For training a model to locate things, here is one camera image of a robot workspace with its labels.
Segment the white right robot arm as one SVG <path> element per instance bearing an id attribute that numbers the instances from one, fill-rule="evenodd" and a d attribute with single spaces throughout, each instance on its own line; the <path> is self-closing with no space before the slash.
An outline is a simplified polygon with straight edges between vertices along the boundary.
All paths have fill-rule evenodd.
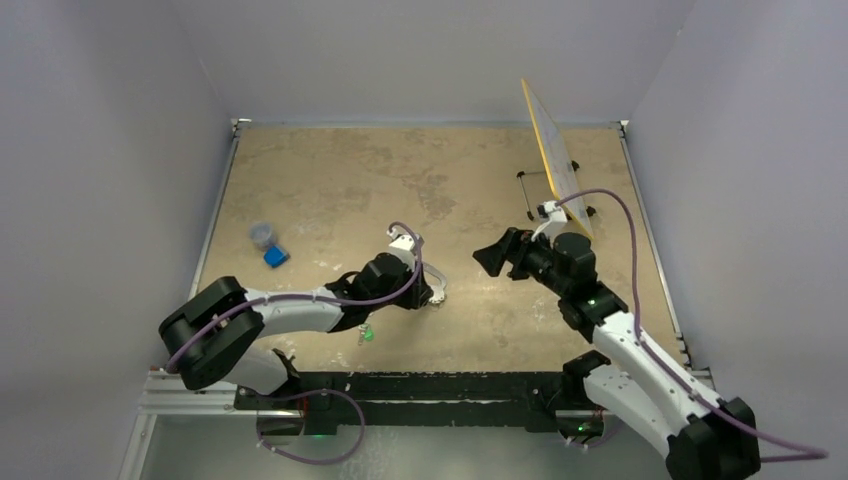
<path id="1" fill-rule="evenodd" d="M 554 240 L 510 227 L 474 260 L 491 277 L 511 266 L 513 280 L 532 278 L 558 298 L 566 324 L 593 345 L 565 365 L 561 392 L 576 407 L 593 402 L 650 443 L 673 479 L 747 479 L 762 466 L 753 410 L 725 400 L 688 373 L 643 330 L 627 304 L 598 278 L 590 240 Z"/>

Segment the green key tag with key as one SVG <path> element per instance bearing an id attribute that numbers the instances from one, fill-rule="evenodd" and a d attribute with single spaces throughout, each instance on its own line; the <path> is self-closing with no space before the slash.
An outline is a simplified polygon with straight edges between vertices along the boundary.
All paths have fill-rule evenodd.
<path id="1" fill-rule="evenodd" d="M 362 346 L 367 342 L 371 342 L 374 339 L 374 331 L 372 327 L 368 323 L 363 323 L 358 327 L 359 337 L 357 341 L 358 346 Z"/>

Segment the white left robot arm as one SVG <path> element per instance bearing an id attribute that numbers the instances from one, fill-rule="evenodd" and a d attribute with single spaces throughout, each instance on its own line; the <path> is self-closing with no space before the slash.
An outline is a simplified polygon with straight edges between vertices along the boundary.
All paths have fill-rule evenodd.
<path id="1" fill-rule="evenodd" d="M 360 270 L 306 292 L 266 292 L 223 276 L 166 317 L 158 328 L 170 358 L 165 369 L 196 391 L 219 381 L 247 387 L 272 408 L 292 405 L 298 374 L 292 358 L 257 340 L 296 332 L 336 333 L 364 325 L 385 307 L 418 310 L 434 296 L 423 269 L 381 253 Z"/>

